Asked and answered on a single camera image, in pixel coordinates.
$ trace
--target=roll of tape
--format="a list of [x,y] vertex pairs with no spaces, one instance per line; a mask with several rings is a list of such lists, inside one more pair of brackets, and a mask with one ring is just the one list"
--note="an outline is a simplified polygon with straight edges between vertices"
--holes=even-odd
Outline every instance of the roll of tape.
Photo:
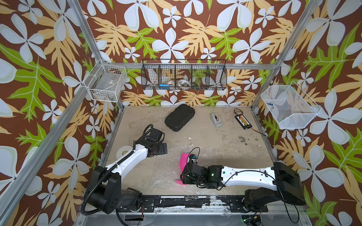
[[180,79],[177,82],[177,85],[182,86],[182,87],[191,87],[191,83],[189,81],[187,81],[187,80],[184,80],[184,79]]
[[172,81],[172,80],[168,81],[167,84],[168,84],[169,86],[175,86],[175,82]]

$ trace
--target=white flower pattern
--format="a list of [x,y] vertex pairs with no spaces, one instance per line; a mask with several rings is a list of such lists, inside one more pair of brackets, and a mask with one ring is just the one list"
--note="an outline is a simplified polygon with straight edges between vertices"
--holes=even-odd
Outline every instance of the white flower pattern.
[[106,40],[100,40],[96,42],[97,47],[99,49],[99,54],[101,55],[102,59],[107,61],[107,62],[112,62],[111,59],[109,58],[109,56],[105,53],[102,52],[101,50],[104,50],[107,47],[107,41]]
[[327,31],[328,27],[328,34],[327,34],[327,44],[329,46],[337,46],[346,31],[346,27],[343,23],[337,22],[335,20],[341,19],[343,17],[346,17],[353,12],[355,12],[361,5],[361,0],[349,0],[345,1],[343,5],[340,7],[340,9],[335,13],[337,6],[341,0],[330,0],[327,2],[327,12],[329,18],[321,18],[317,17],[309,21],[309,23],[306,26],[306,29],[308,32],[315,32],[313,34],[307,51],[310,52],[314,49],[314,47],[318,44],[318,42],[321,40],[324,33]]
[[235,96],[237,95],[237,93],[241,92],[241,87],[240,86],[237,86],[236,88],[235,87],[231,87],[231,91],[229,92],[229,94],[234,94]]
[[[16,166],[18,161],[18,152],[16,148],[10,146],[0,146],[0,173],[10,177],[9,179],[0,180],[0,192],[4,189],[4,187],[8,184],[11,184],[18,177],[21,170],[27,164],[32,155],[36,152],[38,147],[33,147],[29,150],[29,153],[26,155],[25,160],[21,166],[19,172],[16,172]],[[8,190],[9,186],[1,193],[0,200],[2,195]],[[33,188],[30,188],[26,191],[26,193],[33,193]]]
[[78,152],[78,140],[74,137],[69,137],[64,141],[64,146],[67,152],[72,156],[73,160],[69,160],[66,158],[59,159],[53,168],[53,173],[56,176],[62,176],[68,170],[72,170],[68,186],[69,193],[71,193],[75,188],[75,185],[77,184],[78,174],[83,175],[89,172],[87,164],[80,161],[80,159],[86,157],[89,154],[89,151],[91,150],[91,145],[87,143],[83,144]]
[[89,0],[89,2],[87,4],[87,10],[91,16],[95,16],[97,14],[97,11],[96,11],[94,5],[98,8],[98,10],[102,14],[107,13],[107,8],[103,2],[101,2],[100,0]]
[[284,131],[283,131],[283,133],[282,133],[282,139],[283,138],[285,138],[285,137],[287,137],[288,138],[288,140],[290,140],[290,141],[292,141],[292,135],[290,134],[290,132],[289,131],[294,131],[295,129],[285,129]]
[[268,11],[266,11],[266,9],[260,9],[258,14],[261,15],[262,17],[257,18],[255,20],[255,24],[259,24],[261,21],[263,21],[263,28],[265,28],[265,26],[268,23],[268,20],[272,20],[274,18],[274,16],[270,15],[272,13],[272,11],[274,11],[274,6],[269,7]]
[[133,4],[125,11],[125,22],[127,26],[137,31],[139,28],[139,15],[138,8],[141,9],[143,14],[144,21],[146,21],[147,26],[149,27],[158,27],[159,20],[157,14],[142,3],[147,2],[149,0],[116,0],[121,4]]
[[308,78],[308,76],[311,74],[312,71],[310,72],[301,72],[300,75],[302,76],[302,79],[299,79],[297,84],[300,85],[302,84],[302,89],[304,89],[305,87],[307,87],[307,83],[308,84],[312,84],[314,82],[314,78]]
[[54,0],[40,0],[40,2],[49,10],[59,14],[59,18],[54,25],[55,39],[57,41],[63,41],[68,32],[70,39],[80,46],[78,35],[75,33],[75,30],[69,21],[76,26],[79,26],[79,23],[72,8],[69,8],[66,11],[66,0],[58,0],[60,7],[56,5]]
[[258,84],[257,84],[257,83],[260,82],[261,80],[262,80],[262,78],[260,78],[260,77],[254,80],[254,75],[252,75],[252,76],[249,78],[249,80],[244,80],[244,81],[243,81],[244,84],[247,84],[247,85],[245,86],[244,90],[249,90],[250,87],[251,87],[252,90],[257,89],[257,88],[258,88]]
[[63,223],[60,217],[57,217],[60,213],[62,205],[57,205],[53,214],[51,215],[50,221],[47,213],[42,213],[37,219],[37,226],[59,226]]
[[220,31],[226,31],[230,26],[231,20],[234,16],[235,10],[237,9],[237,26],[240,28],[248,27],[251,23],[252,13],[250,10],[243,5],[248,1],[252,0],[217,0],[219,4],[231,6],[224,9],[217,19],[217,27]]
[[0,84],[12,82],[15,78],[17,69],[9,62],[0,58]]
[[297,140],[300,140],[300,144],[305,147],[306,142],[310,143],[312,140],[310,137],[307,137],[308,129],[304,129],[303,131],[301,129],[298,129],[299,135],[297,135],[295,138]]
[[230,97],[227,98],[227,102],[225,101],[219,101],[216,103],[216,106],[239,106],[242,102],[241,101],[236,101],[235,100],[235,96],[231,95]]
[[58,103],[56,102],[56,100],[52,100],[50,102],[50,108],[48,106],[46,106],[45,104],[43,104],[44,110],[46,112],[43,115],[43,121],[47,120],[51,116],[51,123],[53,123],[53,124],[56,123],[57,119],[55,117],[62,114],[62,111],[59,108],[55,109],[57,107],[57,105],[58,105]]
[[35,1],[34,0],[20,0],[20,2],[21,3],[18,6],[18,11],[23,12],[23,13],[29,11],[30,20],[34,24],[37,24],[38,23],[37,17],[39,17],[39,18],[43,17],[43,12],[38,8],[32,8],[32,5],[34,5]]
[[[354,42],[351,45],[349,45],[344,50],[344,52],[347,55],[352,55],[352,54],[355,54],[356,52],[358,52],[360,50],[362,50],[362,42]],[[355,68],[355,67],[359,66],[360,64],[362,64],[362,51],[359,52],[356,59],[353,61],[352,68]]]
[[176,20],[181,19],[180,16],[175,15],[177,12],[177,7],[173,6],[171,11],[169,9],[163,9],[162,13],[168,17],[163,19],[164,24],[168,24],[170,21],[172,22],[172,26],[176,28]]
[[288,2],[280,8],[279,13],[278,13],[279,17],[282,17],[287,13],[290,4],[292,5],[292,7],[290,9],[290,14],[293,15],[299,11],[300,5],[301,5],[299,0],[282,0],[282,1],[288,1]]
[[334,226],[350,226],[352,224],[352,217],[344,211],[338,213],[339,221],[330,213],[326,213],[325,216]]
[[[75,95],[75,94],[77,94],[80,87],[85,85],[84,82],[85,82],[86,78],[89,75],[89,71],[87,71],[84,74],[84,78],[82,79],[83,69],[82,69],[82,66],[80,65],[80,63],[77,60],[74,61],[73,69],[74,69],[75,75],[77,76],[78,80],[73,78],[72,76],[64,76],[62,79],[68,86],[70,86],[72,88],[76,87],[75,90],[74,90],[74,95]],[[88,101],[91,100],[91,96],[89,95],[89,93],[87,93],[85,98]]]
[[318,117],[325,119],[322,121],[315,121],[310,125],[310,133],[319,135],[321,134],[325,127],[328,125],[328,137],[331,141],[337,144],[345,144],[349,141],[350,137],[346,131],[341,127],[336,125],[333,121],[340,121],[346,124],[356,124],[362,118],[362,111],[353,107],[348,107],[340,110],[339,112],[333,115],[334,108],[337,103],[337,94],[334,89],[332,89],[324,100],[324,108],[327,110],[327,113],[322,109],[318,113]]
[[250,45],[245,40],[239,40],[235,42],[235,44],[232,46],[233,51],[246,50],[244,53],[235,58],[235,63],[243,63],[248,57],[249,53],[251,55],[251,60],[253,60],[254,63],[259,62],[260,53],[257,51],[265,49],[271,43],[271,41],[264,41],[255,45],[255,43],[261,38],[262,34],[263,32],[261,31],[261,28],[258,28],[253,33],[251,33],[249,38]]
[[48,184],[48,192],[43,192],[38,195],[38,199],[43,199],[42,202],[42,209],[46,206],[49,202],[50,204],[55,203],[55,193],[57,193],[60,189],[60,184],[57,184],[54,189],[54,181],[50,181]]
[[204,54],[202,54],[200,58],[202,60],[205,58],[207,58],[208,60],[210,60],[211,58],[215,58],[216,54],[213,54],[214,51],[215,51],[215,47],[212,47],[210,51],[208,48],[204,48],[204,50],[203,50]]
[[99,123],[99,119],[97,119],[95,122],[94,122],[94,118],[93,116],[89,116],[89,122],[90,122],[90,125],[86,125],[85,126],[85,130],[89,133],[89,132],[92,132],[92,138],[95,138],[96,137],[96,131],[101,131],[99,129],[99,126],[98,126],[98,123]]
[[98,113],[98,108],[99,108],[99,104],[97,103],[96,100],[93,100],[93,103],[90,102],[89,105],[92,107],[92,109],[90,110],[92,112],[92,114],[97,114]]
[[42,44],[44,42],[44,36],[42,34],[36,33],[28,38],[28,31],[26,29],[25,23],[17,14],[13,14],[11,16],[11,21],[13,22],[16,29],[21,33],[22,37],[5,24],[0,24],[0,34],[12,44],[24,43],[20,47],[21,58],[23,58],[26,63],[30,63],[33,61],[33,54],[29,49],[30,47],[38,56],[46,59],[43,50],[39,46],[35,45]]
[[126,59],[130,59],[130,57],[132,57],[132,60],[133,60],[133,62],[134,62],[135,59],[136,59],[137,57],[140,57],[141,55],[134,53],[134,52],[136,51],[136,48],[135,48],[135,47],[132,47],[131,49],[132,49],[132,50],[130,50],[129,48],[125,47],[125,52],[127,53],[127,54],[125,54],[125,58],[126,58]]
[[305,181],[308,178],[312,177],[312,193],[318,199],[319,202],[322,202],[325,199],[325,190],[322,183],[319,180],[322,180],[328,186],[336,188],[343,184],[344,175],[340,169],[335,167],[328,167],[321,170],[316,170],[317,166],[324,159],[324,152],[320,148],[320,146],[316,145],[311,148],[309,152],[310,163],[309,165],[303,156],[301,156],[297,152],[293,152],[294,160],[304,169],[299,169],[298,173],[301,181]]
[[[293,58],[294,58],[294,55],[295,55],[295,52],[296,52],[296,49],[291,49],[291,50],[287,53],[287,55],[285,56],[284,62],[293,59]],[[282,74],[283,76],[286,76],[286,75],[289,73],[289,71],[290,71],[290,66],[287,65],[287,64],[284,63],[284,62],[282,63],[282,66],[281,66],[280,71],[281,71],[281,74]]]
[[203,12],[203,3],[199,0],[190,0],[184,7],[184,16],[188,17],[191,15],[192,5],[194,5],[195,12],[197,15],[200,15]]
[[162,101],[161,106],[178,106],[178,105],[185,103],[185,101],[177,102],[177,96],[175,96],[175,95],[170,97],[170,101]]
[[173,28],[170,28],[166,31],[165,34],[165,38],[167,41],[167,44],[162,41],[162,40],[155,40],[154,42],[152,42],[152,49],[156,50],[156,51],[163,51],[163,50],[167,50],[166,53],[164,53],[160,59],[162,63],[168,63],[170,62],[171,59],[171,53],[173,53],[173,55],[175,56],[175,58],[180,61],[181,63],[185,62],[185,56],[176,50],[184,50],[187,45],[189,44],[188,41],[182,41],[182,42],[178,42],[177,44],[173,45],[173,43],[176,40],[176,32]]

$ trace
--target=brown wallpaper background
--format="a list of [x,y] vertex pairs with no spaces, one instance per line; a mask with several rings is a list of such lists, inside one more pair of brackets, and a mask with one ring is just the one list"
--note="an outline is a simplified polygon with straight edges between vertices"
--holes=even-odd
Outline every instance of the brown wallpaper background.
[[[333,12],[331,5],[328,8],[328,4],[336,4],[336,10]],[[321,35],[320,41],[316,41],[316,47],[308,52],[308,45],[313,40],[311,37],[316,32],[320,32],[321,28],[317,29],[318,27],[315,26],[315,32],[304,30],[294,46],[296,54],[285,61],[289,68],[296,65],[294,70],[290,70],[291,72],[298,71],[294,76],[292,76],[293,73],[283,76],[280,72],[274,78],[274,84],[282,85],[286,84],[286,81],[300,81],[300,86],[304,79],[309,78],[304,81],[304,91],[323,108],[327,115],[330,110],[331,114],[328,117],[320,113],[306,127],[307,130],[287,131],[279,129],[271,113],[265,111],[263,102],[260,102],[256,109],[261,123],[266,128],[269,141],[274,147],[276,157],[298,170],[301,175],[308,204],[307,213],[313,225],[357,226],[362,222],[360,165],[362,162],[362,65],[359,62],[356,67],[353,67],[360,53],[358,46],[353,47],[356,53],[347,55],[344,52],[344,49],[348,49],[352,43],[362,41],[362,27],[359,20],[362,8],[360,6],[361,3],[358,1],[324,1],[315,10],[312,18],[328,19],[333,17],[328,15],[328,12],[336,15],[341,8],[344,9],[343,16],[334,21],[342,23],[345,26],[345,32],[341,27],[335,27],[333,30],[333,32],[343,34],[342,40],[336,46],[328,45],[328,30],[332,33],[331,29],[333,29],[329,25],[328,30]],[[311,60],[316,62],[315,67],[310,66]],[[318,74],[322,71],[325,75],[320,77]],[[330,118],[330,120],[326,128],[322,130],[321,122],[324,118]],[[343,131],[348,134],[346,140],[342,139]],[[314,173],[305,168],[305,164],[308,164]]]
[[[26,157],[36,152],[94,65],[66,1],[55,1],[58,9],[50,7],[51,2],[54,1],[0,1],[0,194],[15,180]],[[69,24],[64,26],[66,35],[61,40],[61,35],[55,35],[54,25],[56,21],[65,24],[66,20]],[[30,44],[32,61],[20,51],[25,41],[17,44],[16,37],[23,38],[23,34],[27,34],[28,43],[39,47]],[[73,224],[91,171],[98,165],[106,136],[117,116],[114,104],[87,99],[89,97],[84,99],[7,225]],[[90,116],[95,122],[94,137]],[[74,165],[71,154],[84,164]]]

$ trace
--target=stained floor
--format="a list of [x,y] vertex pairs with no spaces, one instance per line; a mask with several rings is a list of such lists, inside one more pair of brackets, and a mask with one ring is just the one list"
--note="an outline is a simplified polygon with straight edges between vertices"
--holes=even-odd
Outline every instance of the stained floor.
[[[125,145],[132,146],[133,140],[137,140],[142,135],[145,127],[153,124],[154,128],[165,133],[164,142],[168,146],[188,145],[190,147],[201,147],[201,151],[202,147],[213,148],[215,151],[211,157],[214,158],[213,160],[217,165],[244,169],[273,165],[262,141],[261,134],[252,129],[244,130],[235,119],[233,107],[196,107],[195,116],[178,132],[172,131],[164,123],[166,116],[174,109],[175,107],[126,107],[106,164],[111,164],[117,160],[116,152],[118,149]],[[253,128],[257,130],[250,108],[240,107],[240,109],[243,110],[244,116],[252,124]],[[221,128],[216,128],[210,119],[211,114],[215,112],[219,114],[223,122]],[[155,174],[162,174],[162,171],[159,171],[156,165],[159,157],[146,158],[134,167],[124,177],[122,188],[134,188],[144,195],[210,194],[208,189],[193,188],[191,189],[192,192],[185,192],[175,189],[175,186],[169,189],[155,187],[152,178],[155,178]],[[213,192],[219,195],[243,195],[245,190],[252,188],[254,187],[229,186],[220,191],[213,190]]]

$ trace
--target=aluminum frame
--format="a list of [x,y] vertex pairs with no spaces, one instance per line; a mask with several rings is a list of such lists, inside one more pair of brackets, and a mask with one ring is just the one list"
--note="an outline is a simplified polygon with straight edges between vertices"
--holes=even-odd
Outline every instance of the aluminum frame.
[[82,30],[84,38],[88,42],[89,48],[93,56],[95,57],[96,62],[100,62],[102,64],[103,60],[97,47],[96,39],[93,36],[92,30],[87,20],[84,18],[82,8],[80,7],[78,0],[67,0],[67,2],[69,6],[74,10],[74,14],[79,22],[80,30]]
[[261,100],[261,94],[270,86],[271,81],[273,78],[278,75],[279,70],[282,66],[282,63],[285,60],[285,57],[287,56],[288,52],[292,49],[294,43],[299,38],[299,35],[309,22],[310,17],[313,15],[313,12],[315,8],[318,6],[320,0],[310,0],[307,7],[303,11],[302,15],[300,16],[298,22],[296,23],[290,37],[288,38],[286,44],[284,45],[284,48],[282,52],[280,53],[276,63],[275,63],[275,69],[271,71],[268,75],[268,77],[265,79],[264,84],[260,88],[258,94],[255,97],[254,102],[252,103],[252,108],[255,108],[258,106],[260,100]]
[[9,184],[0,202],[0,225],[5,225],[11,213],[23,197],[34,177],[54,150],[55,144],[67,128],[70,120],[83,102],[87,89],[82,86],[61,114],[28,163],[19,172],[16,180]]
[[[91,52],[94,54],[96,61],[100,61],[100,64],[104,64],[102,60],[102,57],[100,56],[99,49],[96,45],[96,40],[94,39],[93,33],[89,27],[88,22],[85,20],[82,9],[80,7],[80,4],[77,0],[67,0],[68,4],[71,8],[74,9],[75,15],[79,21],[80,28],[85,36],[86,41],[89,44]],[[289,50],[294,45],[295,41],[297,40],[300,32],[305,27],[306,23],[308,22],[309,18],[311,17],[312,13],[314,12],[316,6],[318,5],[319,0],[310,0],[309,4],[307,5],[306,9],[302,13],[300,19],[298,20],[294,30],[292,31],[292,34],[290,35],[289,39],[287,40],[286,45],[284,46],[280,57],[277,59],[275,64],[226,64],[227,69],[252,69],[252,70],[258,70],[258,69],[270,69],[272,70],[271,73],[269,73],[266,81],[264,82],[264,85],[261,87],[259,93],[257,94],[253,104],[252,108],[256,107],[261,99],[261,93],[264,92],[267,87],[270,84],[270,81],[277,75],[277,72],[279,71],[282,63],[285,60],[285,57]],[[125,68],[133,68],[133,69],[140,69],[142,67],[141,63],[111,63],[119,66],[123,66]],[[38,151],[31,157],[28,164],[25,166],[24,170],[22,170],[21,173],[19,173],[19,176],[17,179],[9,185],[9,189],[6,191],[6,194],[3,195],[3,198],[0,202],[0,226],[5,225],[8,218],[10,217],[11,213],[15,209],[16,205],[24,195],[26,189],[38,173],[40,167],[43,165],[44,161],[48,157],[48,155],[53,150],[56,142],[62,135],[63,131],[65,130],[66,126],[68,125],[71,118],[74,116],[74,113],[78,109],[79,105],[83,101],[85,95],[87,93],[87,90],[85,87],[81,87],[78,93],[74,96],[72,101],[69,103],[68,107],[64,110],[62,115],[59,117],[51,131],[48,133],[48,135],[45,137],[44,141],[41,143],[41,145],[38,148]],[[123,110],[123,105],[121,101],[118,101],[117,106],[120,109]],[[252,111],[253,116],[255,118],[255,121],[257,123],[257,127],[260,131],[262,131],[260,121],[257,117],[257,115]],[[276,161],[276,158],[274,157],[272,153],[271,145],[265,136],[263,136],[263,140],[267,145],[268,152],[270,154],[270,157],[273,161]]]
[[[122,66],[127,69],[142,69],[142,63],[108,63],[116,66]],[[248,69],[248,70],[274,70],[277,68],[276,64],[225,64],[226,69]]]

